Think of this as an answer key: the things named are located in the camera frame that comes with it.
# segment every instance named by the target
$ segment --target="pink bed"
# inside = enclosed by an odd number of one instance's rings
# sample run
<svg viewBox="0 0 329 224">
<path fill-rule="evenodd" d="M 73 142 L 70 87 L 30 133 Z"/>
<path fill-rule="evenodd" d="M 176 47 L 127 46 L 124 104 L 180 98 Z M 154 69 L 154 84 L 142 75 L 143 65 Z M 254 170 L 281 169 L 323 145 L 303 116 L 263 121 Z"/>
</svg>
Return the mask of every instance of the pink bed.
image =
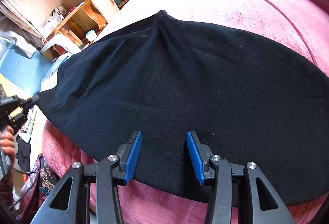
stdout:
<svg viewBox="0 0 329 224">
<path fill-rule="evenodd" d="M 328 4 L 322 2 L 319 5 L 326 8 Z M 131 0 L 98 39 L 166 10 L 180 20 L 210 22 L 263 35 L 298 52 L 329 76 L 329 15 L 319 5 L 310 0 Z M 45 126 L 42 139 L 45 159 L 59 176 L 74 161 L 84 165 L 95 162 L 50 122 Z M 207 208 L 206 204 L 164 193 L 137 181 L 119 187 L 119 195 L 125 223 L 203 223 Z M 290 206 L 296 223 L 309 223 L 327 196 Z M 95 205 L 94 186 L 90 198 Z M 237 223 L 236 208 L 232 223 Z"/>
</svg>

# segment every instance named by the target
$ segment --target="clutter on desk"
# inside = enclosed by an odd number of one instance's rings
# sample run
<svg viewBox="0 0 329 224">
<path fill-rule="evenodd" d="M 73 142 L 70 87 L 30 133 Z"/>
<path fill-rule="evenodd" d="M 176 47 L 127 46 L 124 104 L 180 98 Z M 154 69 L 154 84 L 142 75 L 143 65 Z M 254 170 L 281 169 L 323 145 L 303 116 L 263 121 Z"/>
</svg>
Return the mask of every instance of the clutter on desk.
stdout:
<svg viewBox="0 0 329 224">
<path fill-rule="evenodd" d="M 128 1 L 129 1 L 129 0 L 121 0 L 121 3 L 118 4 L 118 8 L 121 10 L 121 8 L 122 8 L 124 5 L 126 5 Z"/>
<path fill-rule="evenodd" d="M 49 16 L 42 24 L 41 27 L 43 29 L 42 33 L 44 35 L 49 36 L 51 32 L 56 28 L 56 26 L 63 21 L 64 17 L 68 14 L 66 9 L 61 6 L 59 8 L 54 8 L 51 12 L 51 16 Z"/>
<path fill-rule="evenodd" d="M 121 4 L 121 0 L 114 0 L 114 2 L 115 2 L 117 5 L 120 5 L 120 4 Z"/>
<path fill-rule="evenodd" d="M 68 13 L 74 11 L 76 8 L 77 8 L 77 7 L 73 7 L 72 9 L 70 9 L 70 11 L 69 11 Z"/>
</svg>

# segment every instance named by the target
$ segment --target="black cable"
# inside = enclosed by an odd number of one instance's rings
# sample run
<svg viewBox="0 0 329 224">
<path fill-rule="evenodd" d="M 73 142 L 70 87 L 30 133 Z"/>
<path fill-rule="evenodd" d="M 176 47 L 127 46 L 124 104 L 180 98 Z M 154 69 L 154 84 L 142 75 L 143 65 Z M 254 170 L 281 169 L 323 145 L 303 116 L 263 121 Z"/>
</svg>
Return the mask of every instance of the black cable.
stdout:
<svg viewBox="0 0 329 224">
<path fill-rule="evenodd" d="M 13 168 L 13 170 L 15 170 L 16 172 L 18 173 L 21 173 L 21 174 L 26 174 L 28 176 L 32 175 L 32 174 L 38 174 L 37 172 L 35 171 L 31 171 L 31 172 L 23 172 L 23 171 L 19 171 L 17 170 L 16 168 Z M 19 199 L 17 201 L 15 201 L 14 203 L 12 203 L 10 206 L 9 206 L 9 210 L 11 210 L 15 205 L 17 205 L 23 198 L 24 196 L 32 189 L 32 187 L 37 183 L 37 179 L 35 179 L 34 183 L 27 189 L 26 192 L 24 192 L 23 195 L 21 195 L 21 197 L 19 197 Z"/>
</svg>

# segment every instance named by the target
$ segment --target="plastic bag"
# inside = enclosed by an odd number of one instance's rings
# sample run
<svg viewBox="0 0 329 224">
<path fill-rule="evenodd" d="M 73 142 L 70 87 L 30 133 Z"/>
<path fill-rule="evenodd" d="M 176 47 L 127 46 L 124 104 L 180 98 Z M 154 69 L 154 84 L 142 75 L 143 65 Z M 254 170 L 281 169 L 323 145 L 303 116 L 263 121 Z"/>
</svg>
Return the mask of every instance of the plastic bag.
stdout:
<svg viewBox="0 0 329 224">
<path fill-rule="evenodd" d="M 64 17 L 62 15 L 55 15 L 49 17 L 46 21 L 42 24 L 42 35 L 44 37 L 48 37 L 51 32 L 58 26 L 58 24 L 63 21 Z"/>
</svg>

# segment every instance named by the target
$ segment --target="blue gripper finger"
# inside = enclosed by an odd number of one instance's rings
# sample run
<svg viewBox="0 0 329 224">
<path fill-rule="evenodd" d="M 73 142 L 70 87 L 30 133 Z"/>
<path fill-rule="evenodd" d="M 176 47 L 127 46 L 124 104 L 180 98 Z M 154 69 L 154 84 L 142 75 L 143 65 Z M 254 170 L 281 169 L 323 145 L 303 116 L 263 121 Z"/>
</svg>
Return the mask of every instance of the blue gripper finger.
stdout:
<svg viewBox="0 0 329 224">
<path fill-rule="evenodd" d="M 136 139 L 131 148 L 130 154 L 127 158 L 125 175 L 123 178 L 125 184 L 128 184 L 128 182 L 133 178 L 141 146 L 142 146 L 142 134 L 139 131 L 136 135 Z"/>
<path fill-rule="evenodd" d="M 203 162 L 201 161 L 200 153 L 192 137 L 191 131 L 189 131 L 186 135 L 186 143 L 191 157 L 195 177 L 201 185 L 204 185 L 205 177 L 203 175 Z"/>
</svg>

